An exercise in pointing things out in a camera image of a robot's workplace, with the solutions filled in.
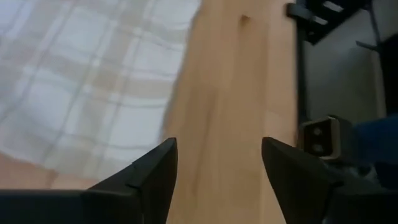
plaid fabric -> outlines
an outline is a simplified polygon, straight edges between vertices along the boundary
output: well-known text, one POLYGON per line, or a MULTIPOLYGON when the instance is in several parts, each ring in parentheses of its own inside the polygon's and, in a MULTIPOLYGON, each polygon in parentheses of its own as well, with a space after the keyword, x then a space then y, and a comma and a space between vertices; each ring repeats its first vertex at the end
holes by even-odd
POLYGON ((0 0, 0 151, 106 178, 158 144, 198 0, 0 0))

wooden table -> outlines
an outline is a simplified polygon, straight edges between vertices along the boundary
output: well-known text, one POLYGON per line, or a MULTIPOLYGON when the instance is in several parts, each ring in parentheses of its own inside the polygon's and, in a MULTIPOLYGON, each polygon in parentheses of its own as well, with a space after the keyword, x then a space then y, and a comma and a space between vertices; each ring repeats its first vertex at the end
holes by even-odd
POLYGON ((295 139, 295 28, 286 2, 203 0, 164 127, 179 156, 169 224, 285 222, 261 139, 295 139))

gray wall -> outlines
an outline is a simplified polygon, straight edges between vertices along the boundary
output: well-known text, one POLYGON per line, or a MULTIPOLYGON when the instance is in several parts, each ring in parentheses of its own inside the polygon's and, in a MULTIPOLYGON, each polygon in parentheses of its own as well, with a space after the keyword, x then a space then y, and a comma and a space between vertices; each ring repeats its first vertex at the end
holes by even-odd
MULTIPOLYGON (((398 0, 375 0, 374 9, 382 40, 397 33, 398 0)), ((377 118, 372 52, 358 47, 356 40, 375 44, 366 11, 316 46, 306 46, 311 118, 335 114, 354 123, 377 118)))

wooden board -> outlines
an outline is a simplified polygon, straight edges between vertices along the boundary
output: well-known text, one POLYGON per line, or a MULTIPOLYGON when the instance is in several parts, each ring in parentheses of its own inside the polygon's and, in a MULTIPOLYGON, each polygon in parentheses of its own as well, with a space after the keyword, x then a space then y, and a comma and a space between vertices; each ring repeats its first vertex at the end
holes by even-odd
POLYGON ((294 143, 294 23, 286 0, 203 0, 166 115, 177 137, 169 224, 284 223, 261 139, 294 143))

light wood surface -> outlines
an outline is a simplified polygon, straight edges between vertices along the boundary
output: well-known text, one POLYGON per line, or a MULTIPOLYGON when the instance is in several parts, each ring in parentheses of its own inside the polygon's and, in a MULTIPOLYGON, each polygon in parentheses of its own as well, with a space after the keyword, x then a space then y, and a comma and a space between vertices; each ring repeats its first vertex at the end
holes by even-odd
POLYGON ((164 127, 178 144, 169 224, 285 222, 261 139, 295 138, 295 31, 286 2, 203 1, 164 127))

